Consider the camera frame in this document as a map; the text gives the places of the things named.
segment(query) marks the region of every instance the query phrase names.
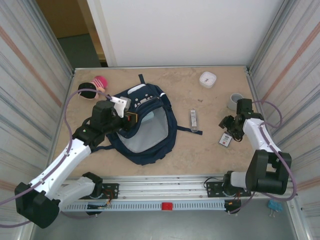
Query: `gray cup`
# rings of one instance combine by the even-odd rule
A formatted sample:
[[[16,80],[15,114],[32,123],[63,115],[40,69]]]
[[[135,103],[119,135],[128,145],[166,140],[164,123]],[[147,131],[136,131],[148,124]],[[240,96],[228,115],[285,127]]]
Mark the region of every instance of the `gray cup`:
[[[240,93],[232,93],[230,96],[230,99],[228,101],[227,107],[228,109],[232,110],[232,111],[236,111],[237,110],[237,101],[239,99],[243,99],[244,96],[242,96]]]

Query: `backpack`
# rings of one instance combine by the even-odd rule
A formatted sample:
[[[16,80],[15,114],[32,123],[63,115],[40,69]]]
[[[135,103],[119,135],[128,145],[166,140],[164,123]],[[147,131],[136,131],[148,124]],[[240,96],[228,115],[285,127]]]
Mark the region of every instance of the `backpack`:
[[[138,114],[138,122],[130,131],[119,130],[107,134],[111,145],[98,146],[93,152],[116,149],[138,165],[153,164],[170,153],[176,143],[177,130],[191,132],[190,128],[178,126],[167,95],[160,87],[145,83],[114,95],[131,99],[128,111]],[[193,132],[202,135],[202,131]]]

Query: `table surface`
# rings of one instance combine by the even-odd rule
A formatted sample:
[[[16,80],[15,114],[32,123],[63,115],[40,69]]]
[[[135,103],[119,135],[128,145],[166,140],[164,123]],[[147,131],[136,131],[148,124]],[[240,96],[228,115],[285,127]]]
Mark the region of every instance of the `table surface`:
[[[199,77],[205,71],[214,73],[214,86],[206,89],[199,84]],[[101,68],[77,69],[71,93],[78,85],[90,82],[95,76],[108,80],[107,94],[115,95],[140,83],[138,74],[143,74],[146,83],[158,85],[172,104],[178,125],[190,126],[190,109],[196,109],[199,129],[203,135],[177,131],[172,152],[154,164],[136,165],[115,149],[100,150],[90,154],[71,173],[79,177],[92,172],[106,176],[152,176],[152,175],[198,175],[221,174],[226,171],[246,171],[253,156],[253,149],[246,136],[242,142],[231,141],[229,147],[219,144],[224,133],[218,124],[228,115],[236,112],[227,108],[232,93],[240,93],[252,98],[247,78],[242,66],[215,67],[174,67],[174,68]],[[91,116],[96,100],[73,97],[67,109],[67,120],[74,132]],[[54,157],[67,145],[69,134],[66,125],[61,126]],[[109,145],[106,138],[101,145]]]

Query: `white wall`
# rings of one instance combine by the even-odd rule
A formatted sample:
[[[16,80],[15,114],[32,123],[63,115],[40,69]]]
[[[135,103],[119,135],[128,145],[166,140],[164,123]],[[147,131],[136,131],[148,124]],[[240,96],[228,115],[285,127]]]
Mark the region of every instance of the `white wall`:
[[[107,63],[248,65],[283,0],[87,0]]]

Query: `metal wall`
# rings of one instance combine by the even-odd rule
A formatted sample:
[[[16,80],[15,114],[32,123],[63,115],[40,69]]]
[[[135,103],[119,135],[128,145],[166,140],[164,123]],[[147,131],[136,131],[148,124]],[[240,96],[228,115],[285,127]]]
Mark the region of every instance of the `metal wall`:
[[[320,238],[320,1],[291,0],[250,66],[254,95],[278,106],[273,140],[292,156],[298,194],[313,237]],[[274,125],[278,113],[262,105]]]
[[[72,69],[33,1],[0,2],[0,201],[47,166]],[[24,222],[14,201],[0,224]],[[22,228],[0,228],[1,240]]]

